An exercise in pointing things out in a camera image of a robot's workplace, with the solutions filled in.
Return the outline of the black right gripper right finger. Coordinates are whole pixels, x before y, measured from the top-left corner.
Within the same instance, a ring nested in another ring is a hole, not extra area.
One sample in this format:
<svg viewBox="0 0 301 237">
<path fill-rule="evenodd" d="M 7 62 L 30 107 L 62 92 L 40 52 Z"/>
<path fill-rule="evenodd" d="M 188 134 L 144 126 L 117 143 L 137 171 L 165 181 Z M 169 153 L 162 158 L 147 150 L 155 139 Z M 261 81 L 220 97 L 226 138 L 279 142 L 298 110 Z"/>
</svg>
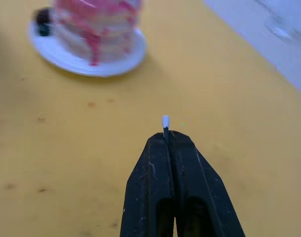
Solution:
<svg viewBox="0 0 301 237">
<path fill-rule="evenodd" d="M 243 237 L 244 231 L 217 172 L 180 132 L 169 133 L 180 237 Z"/>
</svg>

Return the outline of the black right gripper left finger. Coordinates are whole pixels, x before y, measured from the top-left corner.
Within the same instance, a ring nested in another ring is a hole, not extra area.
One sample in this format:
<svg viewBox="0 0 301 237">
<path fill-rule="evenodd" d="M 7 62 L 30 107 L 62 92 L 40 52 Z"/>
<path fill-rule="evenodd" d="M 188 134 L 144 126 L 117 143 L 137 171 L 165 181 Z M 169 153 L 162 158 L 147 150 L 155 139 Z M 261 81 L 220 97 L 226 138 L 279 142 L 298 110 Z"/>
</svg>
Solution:
<svg viewBox="0 0 301 237">
<path fill-rule="evenodd" d="M 150 137 L 125 190 L 120 236 L 171 237 L 174 231 L 174 185 L 166 140 Z"/>
</svg>

